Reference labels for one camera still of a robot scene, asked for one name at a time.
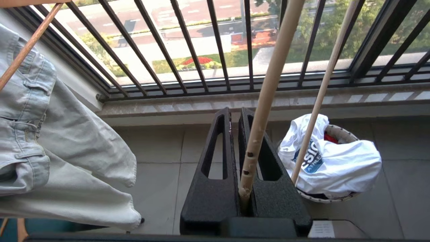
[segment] red flowers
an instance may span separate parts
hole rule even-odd
[[[197,59],[199,60],[200,65],[209,63],[211,61],[213,61],[211,58],[208,57],[203,57],[203,56],[199,56],[197,57]],[[184,61],[182,64],[183,65],[189,65],[193,62],[193,58],[189,58],[188,60]]]

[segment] white plastic bag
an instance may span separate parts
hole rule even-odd
[[[290,176],[309,119],[310,114],[307,114],[293,120],[280,144],[278,155]],[[326,116],[318,115],[298,176],[297,188],[307,194],[324,194],[329,199],[371,189],[382,165],[381,156],[373,142],[359,140],[335,144],[326,141],[324,131],[328,124]]]

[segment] woven basket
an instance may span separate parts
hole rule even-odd
[[[355,135],[353,135],[351,132],[347,131],[346,129],[343,129],[339,126],[332,125],[332,124],[329,124],[327,126],[326,132],[328,135],[339,140],[339,143],[352,143],[354,141],[359,140]],[[343,202],[343,201],[349,200],[349,199],[351,199],[351,198],[353,198],[359,194],[357,192],[352,192],[352,193],[350,193],[350,195],[348,195],[346,197],[338,198],[338,199],[322,199],[322,198],[316,198],[316,197],[312,196],[312,194],[307,194],[307,193],[305,193],[299,189],[297,189],[297,191],[302,197],[309,199],[311,201],[314,201],[314,202],[321,202],[321,203]]]

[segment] black metal railing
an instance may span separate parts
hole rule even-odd
[[[220,31],[218,29],[217,18],[213,0],[206,0],[211,17],[212,27],[215,34],[215,41],[220,56],[222,65],[223,78],[205,79],[201,65],[197,58],[196,51],[193,47],[190,34],[182,16],[177,0],[170,0],[172,9],[178,19],[179,27],[181,28],[187,47],[191,57],[195,63],[196,71],[199,79],[193,81],[182,80],[176,66],[170,57],[162,37],[158,29],[152,22],[151,17],[146,10],[142,0],[134,0],[140,14],[142,15],[150,33],[154,37],[158,47],[160,48],[164,58],[167,61],[176,80],[171,83],[162,83],[157,74],[148,63],[144,54],[139,50],[137,44],[133,40],[129,32],[127,32],[123,23],[120,22],[118,16],[111,8],[107,0],[99,0],[101,6],[110,17],[112,22],[118,28],[125,41],[133,50],[134,54],[142,62],[143,66],[148,71],[154,81],[154,84],[141,84],[138,79],[131,73],[128,67],[120,60],[116,53],[112,50],[109,44],[103,39],[101,34],[94,28],[89,20],[78,9],[75,3],[69,2],[67,6],[73,14],[82,22],[94,38],[100,43],[103,49],[110,55],[115,63],[122,69],[134,85],[121,86],[111,74],[108,73],[105,66],[94,58],[86,48],[82,47],[81,43],[75,39],[61,23],[54,19],[53,27],[49,27],[44,34],[42,41],[54,46],[56,52],[61,52],[61,56],[69,59],[71,65],[76,66],[83,74],[88,76],[89,81],[96,86],[106,97],[107,100],[126,100],[126,99],[143,99],[143,98],[160,98],[160,97],[175,97],[175,96],[195,96],[207,94],[226,94],[226,93],[247,93],[258,92],[261,88],[264,76],[254,75],[254,66],[252,64],[252,27],[251,27],[251,10],[250,0],[244,0],[245,12],[245,28],[246,28],[246,43],[247,43],[247,60],[249,75],[242,77],[229,77],[227,65],[221,43]],[[424,27],[430,22],[430,10],[422,17],[416,27],[408,35],[405,41],[401,44],[398,50],[391,57],[391,60],[381,67],[372,67],[372,64],[381,54],[384,47],[389,43],[390,38],[394,35],[397,28],[411,11],[417,0],[386,0],[382,6],[378,16],[373,22],[366,38],[362,42],[361,47],[355,54],[350,67],[347,70],[336,71],[330,81],[329,87],[358,87],[367,85],[386,85],[386,84],[402,84],[402,83],[417,83],[428,82],[430,76],[420,75],[419,78],[412,78],[416,74],[430,74],[430,67],[427,67],[427,61],[430,59],[430,50],[417,63],[407,65],[395,65],[398,59],[407,48],[412,44],[416,37],[423,31]],[[347,28],[348,37],[354,27],[354,24],[360,14],[360,11],[365,4],[365,0],[359,0],[358,7],[354,13],[353,20]],[[319,0],[316,7],[313,27],[310,34],[309,44],[307,46],[306,55],[302,64],[301,71],[298,73],[289,73],[281,75],[278,90],[299,90],[299,89],[314,89],[318,88],[323,78],[324,72],[307,71],[312,48],[316,41],[316,34],[321,25],[326,0]],[[35,6],[43,16],[48,14],[48,10],[43,6]],[[287,0],[283,0],[280,6],[280,19],[284,17],[287,8]],[[34,11],[31,7],[19,7],[7,10],[20,23],[27,26],[30,30],[34,30],[43,18]],[[71,48],[66,42],[62,41],[58,36],[61,33],[75,48]],[[347,38],[342,43],[342,48],[345,46]],[[80,56],[84,56],[92,65],[88,65],[86,60]]]

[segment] tile floor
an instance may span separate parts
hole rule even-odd
[[[343,203],[304,201],[313,218],[346,219],[372,238],[430,239],[430,118],[332,120],[360,139],[374,141],[383,170],[373,190]],[[290,122],[269,123],[267,132],[278,143]],[[179,234],[179,215],[206,141],[209,126],[119,127],[117,132],[138,159],[132,194],[145,217],[132,233]],[[237,130],[235,154],[238,160]],[[221,177],[222,142],[217,141],[211,178]],[[106,228],[102,233],[117,233]]]

